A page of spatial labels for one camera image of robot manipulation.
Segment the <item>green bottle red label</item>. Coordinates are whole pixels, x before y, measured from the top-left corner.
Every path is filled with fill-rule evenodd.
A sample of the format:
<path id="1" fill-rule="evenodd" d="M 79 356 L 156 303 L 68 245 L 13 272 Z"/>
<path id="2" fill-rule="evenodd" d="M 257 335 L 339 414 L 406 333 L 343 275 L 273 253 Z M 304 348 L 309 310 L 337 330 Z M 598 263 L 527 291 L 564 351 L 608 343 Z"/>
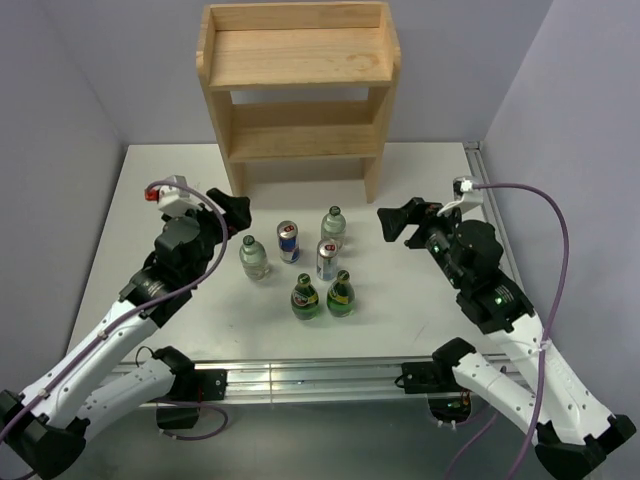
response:
<path id="1" fill-rule="evenodd" d="M 319 312 L 319 296 L 307 273 L 297 277 L 297 283 L 290 296 L 291 309 L 299 320 L 311 320 Z"/>

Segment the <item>green bottle yellow label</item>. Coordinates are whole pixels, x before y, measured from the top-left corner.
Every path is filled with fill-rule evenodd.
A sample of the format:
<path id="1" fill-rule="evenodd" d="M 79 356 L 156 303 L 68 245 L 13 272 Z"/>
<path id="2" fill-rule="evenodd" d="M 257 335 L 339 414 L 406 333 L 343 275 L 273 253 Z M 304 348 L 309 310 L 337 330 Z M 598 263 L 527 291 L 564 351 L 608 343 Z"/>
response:
<path id="1" fill-rule="evenodd" d="M 345 317 L 354 310 L 355 301 L 350 273 L 347 270 L 340 270 L 327 292 L 328 310 L 334 317 Z"/>

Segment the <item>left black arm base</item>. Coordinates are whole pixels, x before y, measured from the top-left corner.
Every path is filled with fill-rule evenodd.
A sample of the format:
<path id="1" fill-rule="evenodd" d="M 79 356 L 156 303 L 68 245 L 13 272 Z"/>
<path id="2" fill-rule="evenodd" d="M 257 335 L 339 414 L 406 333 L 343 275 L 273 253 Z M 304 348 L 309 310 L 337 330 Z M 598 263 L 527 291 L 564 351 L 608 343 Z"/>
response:
<path id="1" fill-rule="evenodd" d="M 225 397 L 227 372 L 224 369 L 192 370 L 179 374 L 164 399 L 189 403 L 178 406 L 173 412 L 169 407 L 158 407 L 156 423 L 161 430 L 188 430 L 200 418 L 200 404 L 220 401 Z"/>

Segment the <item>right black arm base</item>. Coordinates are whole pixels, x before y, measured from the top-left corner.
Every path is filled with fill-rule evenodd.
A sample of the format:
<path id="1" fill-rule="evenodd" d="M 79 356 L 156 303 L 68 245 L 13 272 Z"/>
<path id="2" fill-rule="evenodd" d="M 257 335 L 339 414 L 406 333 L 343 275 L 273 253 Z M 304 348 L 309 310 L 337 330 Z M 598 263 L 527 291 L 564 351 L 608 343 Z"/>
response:
<path id="1" fill-rule="evenodd" d="M 455 426 L 472 412 L 471 396 L 454 380 L 453 374 L 436 361 L 405 362 L 394 385 L 407 395 L 424 395 L 436 423 Z"/>

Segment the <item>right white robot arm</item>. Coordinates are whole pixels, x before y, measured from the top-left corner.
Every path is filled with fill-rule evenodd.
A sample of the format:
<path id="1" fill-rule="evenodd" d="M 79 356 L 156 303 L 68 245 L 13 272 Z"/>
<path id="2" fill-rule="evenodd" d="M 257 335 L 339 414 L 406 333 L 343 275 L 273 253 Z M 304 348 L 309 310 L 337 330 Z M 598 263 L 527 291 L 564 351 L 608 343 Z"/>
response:
<path id="1" fill-rule="evenodd" d="M 503 255 L 494 227 L 465 220 L 461 211 L 412 198 L 400 208 L 377 211 L 383 237 L 395 241 L 408 225 L 409 249 L 425 249 L 457 292 L 463 314 L 508 357 L 526 384 L 520 386 L 469 342 L 454 338 L 426 363 L 402 366 L 408 394 L 457 387 L 489 403 L 522 431 L 543 467 L 556 479 L 584 479 L 636 427 L 614 414 L 579 380 L 555 346 L 544 342 L 543 325 L 532 303 L 499 266 Z"/>

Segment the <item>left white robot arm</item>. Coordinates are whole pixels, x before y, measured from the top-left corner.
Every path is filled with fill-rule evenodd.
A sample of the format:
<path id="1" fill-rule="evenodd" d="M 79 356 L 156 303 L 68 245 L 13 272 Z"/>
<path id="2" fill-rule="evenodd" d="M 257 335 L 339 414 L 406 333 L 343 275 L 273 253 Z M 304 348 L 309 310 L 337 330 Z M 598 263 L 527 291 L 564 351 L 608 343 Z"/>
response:
<path id="1" fill-rule="evenodd" d="M 164 225 L 141 269 L 59 363 L 22 391 L 1 393 L 1 441 L 30 467 L 28 478 L 56 478 L 91 439 L 139 405 L 197 390 L 193 362 L 173 347 L 115 381 L 104 380 L 215 271 L 229 240 L 251 225 L 250 200 L 217 188 L 200 194 L 170 180 L 152 183 L 145 198 L 157 204 Z"/>

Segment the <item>silver Red Bull can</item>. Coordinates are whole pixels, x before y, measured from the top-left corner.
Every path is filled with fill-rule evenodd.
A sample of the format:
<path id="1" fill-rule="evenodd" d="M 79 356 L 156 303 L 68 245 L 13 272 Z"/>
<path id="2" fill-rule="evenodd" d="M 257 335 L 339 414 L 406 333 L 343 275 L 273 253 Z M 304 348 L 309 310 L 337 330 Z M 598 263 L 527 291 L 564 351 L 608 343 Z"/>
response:
<path id="1" fill-rule="evenodd" d="M 330 281 L 338 272 L 339 248 L 333 239 L 323 239 L 317 245 L 316 271 L 320 280 Z"/>

